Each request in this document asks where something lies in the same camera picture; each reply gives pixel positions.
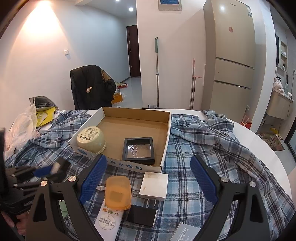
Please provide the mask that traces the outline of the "person's left hand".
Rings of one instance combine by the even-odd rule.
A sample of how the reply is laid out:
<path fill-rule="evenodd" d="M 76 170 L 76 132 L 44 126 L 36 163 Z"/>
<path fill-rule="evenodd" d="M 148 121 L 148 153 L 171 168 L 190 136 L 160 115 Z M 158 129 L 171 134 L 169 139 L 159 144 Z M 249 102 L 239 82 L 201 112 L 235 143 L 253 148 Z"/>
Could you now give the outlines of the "person's left hand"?
<path fill-rule="evenodd" d="M 26 236 L 26 229 L 27 229 L 27 221 L 29 217 L 28 212 L 24 212 L 20 215 L 16 216 L 16 219 L 18 222 L 15 224 L 13 220 L 3 211 L 1 211 L 1 214 L 6 221 L 6 223 L 9 225 L 9 227 L 14 228 L 16 226 L 16 229 L 18 230 L 18 234 L 22 236 Z"/>

